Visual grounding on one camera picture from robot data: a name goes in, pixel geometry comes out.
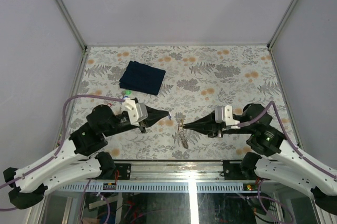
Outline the metal keyring with yellow grip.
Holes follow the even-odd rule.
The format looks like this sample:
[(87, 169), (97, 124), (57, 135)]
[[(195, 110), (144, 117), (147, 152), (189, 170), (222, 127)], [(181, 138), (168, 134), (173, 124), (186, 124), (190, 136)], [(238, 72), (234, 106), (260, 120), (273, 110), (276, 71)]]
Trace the metal keyring with yellow grip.
[(185, 149), (188, 149), (189, 145), (188, 145), (187, 137), (185, 136), (185, 132), (184, 132), (184, 120), (183, 119), (181, 119), (179, 124), (178, 124), (177, 133), (180, 137), (182, 146)]

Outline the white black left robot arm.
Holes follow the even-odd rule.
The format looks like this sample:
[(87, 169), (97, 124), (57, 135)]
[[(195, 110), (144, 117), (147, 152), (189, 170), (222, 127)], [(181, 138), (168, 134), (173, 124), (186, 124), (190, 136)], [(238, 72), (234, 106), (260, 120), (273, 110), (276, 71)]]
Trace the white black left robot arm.
[(83, 179), (115, 178), (116, 165), (104, 152), (107, 137), (155, 125), (168, 111), (151, 108), (137, 99), (122, 101), (122, 111), (114, 114), (109, 105), (98, 105), (87, 115), (86, 123), (62, 137), (59, 146), (24, 168), (9, 167), (3, 172), (11, 187), (9, 201), (15, 209), (27, 209), (63, 186)]

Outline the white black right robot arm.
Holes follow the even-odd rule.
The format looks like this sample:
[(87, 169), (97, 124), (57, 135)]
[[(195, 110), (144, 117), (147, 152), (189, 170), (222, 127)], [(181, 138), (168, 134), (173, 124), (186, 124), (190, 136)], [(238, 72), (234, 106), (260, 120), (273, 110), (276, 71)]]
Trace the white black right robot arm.
[(336, 215), (336, 170), (318, 161), (296, 146), (284, 128), (271, 126), (269, 107), (250, 103), (241, 115), (232, 107), (218, 106), (209, 115), (187, 123), (184, 129), (193, 130), (209, 138), (246, 134), (251, 151), (239, 167), (246, 179), (258, 177), (279, 182), (306, 195), (322, 210)]

